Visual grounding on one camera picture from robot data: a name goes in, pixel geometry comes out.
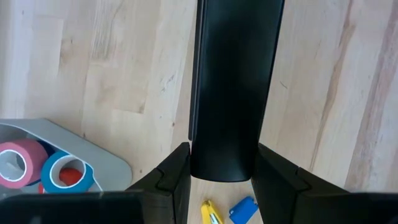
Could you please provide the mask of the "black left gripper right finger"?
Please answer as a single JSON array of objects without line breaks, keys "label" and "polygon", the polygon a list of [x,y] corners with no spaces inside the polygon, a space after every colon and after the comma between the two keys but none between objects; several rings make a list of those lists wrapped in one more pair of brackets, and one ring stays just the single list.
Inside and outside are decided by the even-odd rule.
[{"label": "black left gripper right finger", "polygon": [[252,186],[264,223],[397,223],[397,194],[349,192],[262,144]]}]

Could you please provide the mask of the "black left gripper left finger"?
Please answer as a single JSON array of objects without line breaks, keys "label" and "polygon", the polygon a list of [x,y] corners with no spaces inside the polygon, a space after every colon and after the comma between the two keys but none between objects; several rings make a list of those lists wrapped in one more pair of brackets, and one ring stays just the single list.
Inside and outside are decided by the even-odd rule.
[{"label": "black left gripper left finger", "polygon": [[190,145],[181,143],[124,191],[25,194],[1,201],[1,223],[186,223]]}]

